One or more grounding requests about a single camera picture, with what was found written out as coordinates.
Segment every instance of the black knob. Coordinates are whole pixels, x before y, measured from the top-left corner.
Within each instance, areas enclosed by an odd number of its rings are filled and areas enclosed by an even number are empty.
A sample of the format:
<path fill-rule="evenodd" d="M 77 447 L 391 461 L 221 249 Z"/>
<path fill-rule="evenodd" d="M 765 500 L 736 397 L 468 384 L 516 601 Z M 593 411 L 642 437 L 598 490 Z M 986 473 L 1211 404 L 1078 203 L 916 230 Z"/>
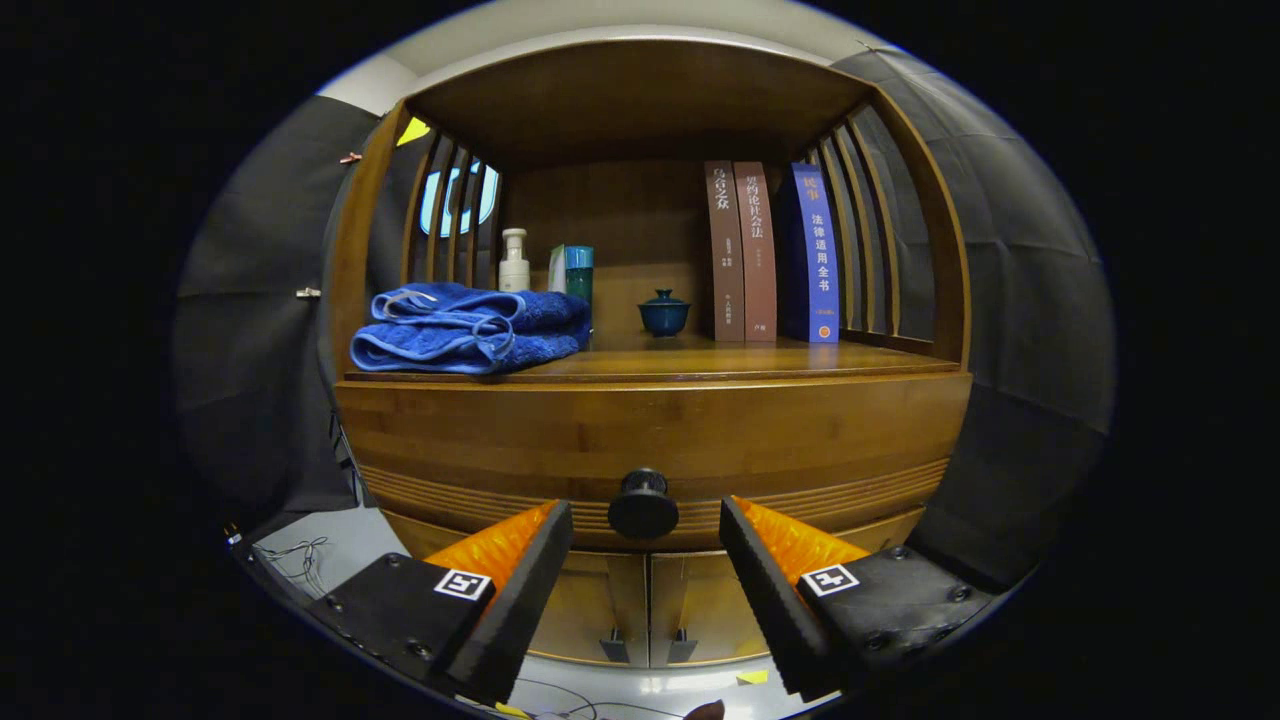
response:
<path fill-rule="evenodd" d="M 625 538 L 660 538 L 678 521 L 676 501 L 667 497 L 667 478 L 649 468 L 627 473 L 609 503 L 609 527 Z"/>

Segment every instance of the blue towel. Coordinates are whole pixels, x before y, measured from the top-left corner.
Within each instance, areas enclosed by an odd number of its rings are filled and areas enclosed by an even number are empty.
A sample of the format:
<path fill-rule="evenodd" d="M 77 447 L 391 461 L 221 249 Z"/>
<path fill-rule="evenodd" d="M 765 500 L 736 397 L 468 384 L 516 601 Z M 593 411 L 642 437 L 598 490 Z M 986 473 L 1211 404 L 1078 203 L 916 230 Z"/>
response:
<path fill-rule="evenodd" d="M 366 372 L 484 375 L 541 365 L 586 346 L 586 301 L 561 292 L 495 292 L 411 283 L 374 297 L 378 323 L 356 332 L 351 359 Z"/>

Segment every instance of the white container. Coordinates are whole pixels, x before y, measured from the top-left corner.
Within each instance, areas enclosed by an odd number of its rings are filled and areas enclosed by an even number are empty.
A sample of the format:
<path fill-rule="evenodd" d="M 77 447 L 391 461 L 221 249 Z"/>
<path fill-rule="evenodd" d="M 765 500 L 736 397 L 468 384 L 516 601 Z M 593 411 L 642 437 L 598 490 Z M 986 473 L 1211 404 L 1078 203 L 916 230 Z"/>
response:
<path fill-rule="evenodd" d="M 498 290 L 518 292 L 529 290 L 529 260 L 525 259 L 525 228 L 502 231 L 507 245 L 507 255 L 498 263 Z"/>

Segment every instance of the wall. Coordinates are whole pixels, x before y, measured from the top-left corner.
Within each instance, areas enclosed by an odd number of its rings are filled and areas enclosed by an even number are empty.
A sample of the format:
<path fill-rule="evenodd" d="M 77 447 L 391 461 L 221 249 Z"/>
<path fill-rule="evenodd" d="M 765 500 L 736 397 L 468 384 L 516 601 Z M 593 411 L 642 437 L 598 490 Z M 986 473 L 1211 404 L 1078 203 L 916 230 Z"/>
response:
<path fill-rule="evenodd" d="M 316 95 L 381 115 L 412 90 L 415 81 L 417 74 L 413 70 L 385 54 L 378 54 L 329 81 Z"/>
<path fill-rule="evenodd" d="M 415 90 L 520 53 L 620 37 L 690 37 L 785 53 L 820 64 L 878 37 L 788 0 L 497 0 L 387 49 L 420 76 Z"/>

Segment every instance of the wooden shelf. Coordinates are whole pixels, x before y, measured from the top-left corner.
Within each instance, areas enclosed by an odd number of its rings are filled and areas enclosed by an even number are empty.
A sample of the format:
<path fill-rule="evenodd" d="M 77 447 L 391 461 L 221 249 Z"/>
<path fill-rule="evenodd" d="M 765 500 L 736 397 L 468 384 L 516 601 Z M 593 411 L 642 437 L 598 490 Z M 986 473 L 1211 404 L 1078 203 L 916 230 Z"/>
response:
<path fill-rule="evenodd" d="M 790 163 L 870 88 L 750 47 L 607 40 L 485 65 L 404 106 L 504 173 L 634 159 Z"/>
<path fill-rule="evenodd" d="M 431 373 L 347 373 L 348 380 L 396 383 L 617 383 L 841 378 L 946 373 L 947 360 L 856 342 L 716 342 L 699 336 L 603 334 L 582 352 L 498 377 Z"/>

